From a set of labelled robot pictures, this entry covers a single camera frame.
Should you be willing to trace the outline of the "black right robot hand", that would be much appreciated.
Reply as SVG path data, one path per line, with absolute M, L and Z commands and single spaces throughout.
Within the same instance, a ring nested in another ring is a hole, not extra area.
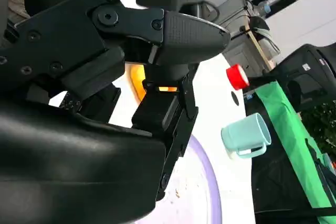
M 1 223 L 127 223 L 184 155 L 198 65 L 229 32 L 185 5 L 64 0 L 13 24 L 1 0 Z

